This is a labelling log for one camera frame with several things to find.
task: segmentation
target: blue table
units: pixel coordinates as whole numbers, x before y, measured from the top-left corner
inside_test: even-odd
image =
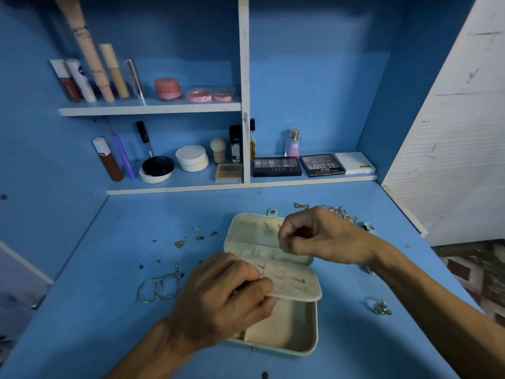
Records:
[[[374,181],[111,196],[0,378],[101,377],[173,307],[173,301],[135,303],[143,280],[173,272],[174,262],[187,277],[200,259],[222,251],[236,214],[266,214],[275,208],[286,216],[297,211],[293,202],[344,206],[447,289],[477,306]],[[213,231],[218,235],[209,237]],[[197,241],[197,236],[205,239]],[[180,240],[185,245],[179,250],[174,242]],[[273,379],[457,377],[375,274],[321,260],[312,267],[323,290],[319,344],[312,355],[294,358],[228,342],[198,352],[174,377],[258,379],[263,371]],[[367,298],[383,299],[393,315],[371,312]]]

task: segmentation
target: hand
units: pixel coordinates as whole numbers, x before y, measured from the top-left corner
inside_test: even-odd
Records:
[[[384,242],[320,206],[290,214],[279,229],[282,251],[325,261],[368,265]]]
[[[230,253],[215,254],[196,268],[164,320],[177,351],[192,354],[268,318],[277,298],[265,296],[274,284],[259,278],[257,268]]]

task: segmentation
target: gold perfume cap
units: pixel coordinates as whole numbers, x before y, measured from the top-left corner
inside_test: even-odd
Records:
[[[299,133],[300,133],[300,129],[291,129],[291,139],[293,141],[298,141]]]

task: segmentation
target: purple pencil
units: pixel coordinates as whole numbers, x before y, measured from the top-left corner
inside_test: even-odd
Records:
[[[130,160],[128,159],[128,156],[126,155],[125,148],[123,147],[123,144],[121,143],[121,140],[119,139],[119,135],[113,134],[112,135],[112,140],[114,141],[114,144],[116,145],[119,156],[121,157],[121,160],[123,161],[123,165],[126,168],[126,171],[128,172],[128,175],[130,176],[131,179],[135,179],[135,172],[131,168],[130,165]]]

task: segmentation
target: mint green jewelry box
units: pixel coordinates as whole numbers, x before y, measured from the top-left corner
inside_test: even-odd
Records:
[[[277,234],[284,218],[239,214],[233,218],[224,251],[251,263],[274,282],[269,296],[280,298],[272,315],[229,340],[254,348],[307,356],[318,342],[317,301],[322,292],[309,266],[312,257],[279,248]]]

